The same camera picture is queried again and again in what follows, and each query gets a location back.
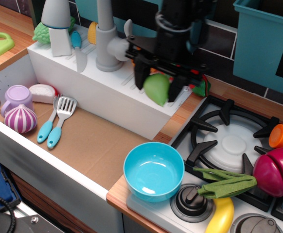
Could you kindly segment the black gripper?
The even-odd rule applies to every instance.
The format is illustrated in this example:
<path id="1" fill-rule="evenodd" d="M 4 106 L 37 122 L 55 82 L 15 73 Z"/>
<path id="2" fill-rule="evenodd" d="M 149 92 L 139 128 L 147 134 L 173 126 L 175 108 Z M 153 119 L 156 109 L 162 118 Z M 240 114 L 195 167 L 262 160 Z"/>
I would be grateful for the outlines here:
<path id="1" fill-rule="evenodd" d="M 208 37 L 208 25 L 204 21 L 196 21 L 186 27 L 169 22 L 159 23 L 157 35 L 153 38 L 134 35 L 132 28 L 131 21 L 125 23 L 124 33 L 129 42 L 126 51 L 128 58 L 132 59 L 134 50 L 139 47 L 154 61 L 152 67 L 169 76 L 183 75 L 190 69 L 205 71 L 205 64 L 193 56 L 194 50 L 204 44 Z M 150 74 L 151 63 L 144 56 L 136 56 L 134 64 L 135 85 L 141 90 Z M 174 77 L 168 91 L 168 102 L 174 102 L 186 85 L 186 77 Z"/>

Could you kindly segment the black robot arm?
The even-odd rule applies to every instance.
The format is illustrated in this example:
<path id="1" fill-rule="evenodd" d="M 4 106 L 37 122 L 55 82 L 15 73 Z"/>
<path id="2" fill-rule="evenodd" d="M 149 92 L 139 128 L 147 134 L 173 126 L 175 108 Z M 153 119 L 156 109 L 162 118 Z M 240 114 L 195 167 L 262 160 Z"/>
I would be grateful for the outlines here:
<path id="1" fill-rule="evenodd" d="M 194 50 L 208 39 L 206 17 L 211 0 L 165 0 L 155 15 L 154 38 L 129 35 L 126 57 L 134 62 L 135 85 L 144 88 L 152 68 L 173 78 L 167 100 L 174 102 L 184 86 L 197 85 L 207 66 Z"/>

